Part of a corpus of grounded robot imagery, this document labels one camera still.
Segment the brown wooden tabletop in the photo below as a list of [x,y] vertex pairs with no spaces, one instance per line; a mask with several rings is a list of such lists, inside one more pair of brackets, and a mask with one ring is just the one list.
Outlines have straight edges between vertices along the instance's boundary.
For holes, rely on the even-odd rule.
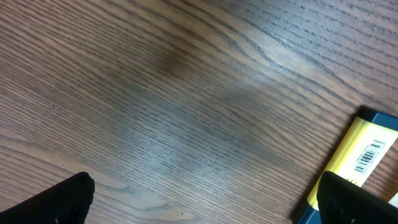
[[87,171],[87,223],[289,223],[361,105],[398,115],[398,3],[2,0],[0,88],[0,210]]

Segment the barcode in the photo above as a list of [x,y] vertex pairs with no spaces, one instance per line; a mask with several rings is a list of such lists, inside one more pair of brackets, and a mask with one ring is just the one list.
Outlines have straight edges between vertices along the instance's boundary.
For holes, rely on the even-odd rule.
[[379,151],[384,148],[384,145],[386,145],[386,143],[373,140],[373,142],[366,147],[364,152],[362,152],[361,156],[356,161],[354,170],[361,174],[365,173],[379,154]]

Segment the wooden surface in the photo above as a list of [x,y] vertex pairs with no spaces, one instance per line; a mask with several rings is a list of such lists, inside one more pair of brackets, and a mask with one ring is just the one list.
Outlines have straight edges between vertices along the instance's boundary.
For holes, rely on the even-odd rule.
[[87,223],[288,223],[397,71],[395,0],[2,0],[0,210],[85,170]]

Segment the black barcode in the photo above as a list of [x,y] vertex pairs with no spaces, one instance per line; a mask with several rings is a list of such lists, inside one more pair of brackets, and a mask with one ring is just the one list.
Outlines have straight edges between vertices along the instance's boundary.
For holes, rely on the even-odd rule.
[[356,161],[354,170],[361,174],[365,173],[385,144],[382,141],[373,140]]

